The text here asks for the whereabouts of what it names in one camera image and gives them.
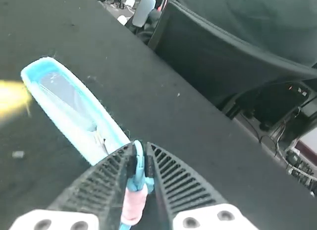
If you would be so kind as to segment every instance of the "black chair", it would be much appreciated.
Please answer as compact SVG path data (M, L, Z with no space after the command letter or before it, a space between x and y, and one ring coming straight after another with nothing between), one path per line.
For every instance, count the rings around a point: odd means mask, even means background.
M253 46L176 0L167 3L148 46L219 109L262 86L317 78L315 69Z

